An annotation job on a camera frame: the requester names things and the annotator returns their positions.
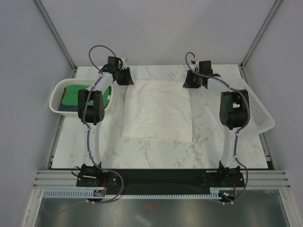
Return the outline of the dark blue towel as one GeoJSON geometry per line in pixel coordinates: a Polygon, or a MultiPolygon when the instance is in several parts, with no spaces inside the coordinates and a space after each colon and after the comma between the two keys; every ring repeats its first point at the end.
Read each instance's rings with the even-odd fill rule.
{"type": "Polygon", "coordinates": [[[59,111],[61,112],[77,112],[78,106],[77,105],[66,105],[64,103],[60,103],[59,111]]]}

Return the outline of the green towel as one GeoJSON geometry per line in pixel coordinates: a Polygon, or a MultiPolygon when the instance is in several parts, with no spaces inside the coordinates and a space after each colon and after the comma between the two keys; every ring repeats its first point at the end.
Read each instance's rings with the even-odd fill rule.
{"type": "MultiPolygon", "coordinates": [[[[61,103],[66,105],[77,105],[78,106],[78,92],[82,89],[87,89],[89,86],[86,85],[68,85],[64,89],[61,103]]],[[[108,87],[103,94],[103,103],[106,108],[109,105],[111,98],[112,87],[108,87]]]]}

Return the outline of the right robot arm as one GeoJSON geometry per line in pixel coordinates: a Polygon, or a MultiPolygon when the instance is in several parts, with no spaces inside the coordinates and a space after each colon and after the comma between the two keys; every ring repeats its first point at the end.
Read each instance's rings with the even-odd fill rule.
{"type": "Polygon", "coordinates": [[[247,90],[237,90],[226,83],[222,77],[213,72],[211,61],[191,61],[192,67],[186,62],[189,70],[183,87],[204,87],[220,97],[219,119],[224,128],[224,147],[216,180],[221,186],[228,186],[241,168],[248,170],[239,161],[239,150],[242,130],[250,121],[250,107],[247,90]]]}

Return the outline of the white fluffy towel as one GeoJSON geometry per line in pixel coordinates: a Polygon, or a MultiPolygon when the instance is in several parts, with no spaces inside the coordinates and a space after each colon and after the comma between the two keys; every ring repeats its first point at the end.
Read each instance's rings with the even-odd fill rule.
{"type": "Polygon", "coordinates": [[[189,90],[180,81],[135,81],[125,95],[122,136],[192,142],[189,90]]]}

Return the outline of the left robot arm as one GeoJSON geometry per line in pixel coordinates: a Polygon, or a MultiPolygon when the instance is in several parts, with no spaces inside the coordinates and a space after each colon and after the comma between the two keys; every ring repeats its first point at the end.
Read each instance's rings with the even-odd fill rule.
{"type": "Polygon", "coordinates": [[[86,134],[87,154],[84,164],[93,164],[97,169],[101,169],[99,132],[105,118],[103,96],[114,82],[120,86],[134,84],[125,57],[108,57],[107,64],[98,72],[96,81],[87,89],[78,91],[78,117],[84,125],[86,134]]]}

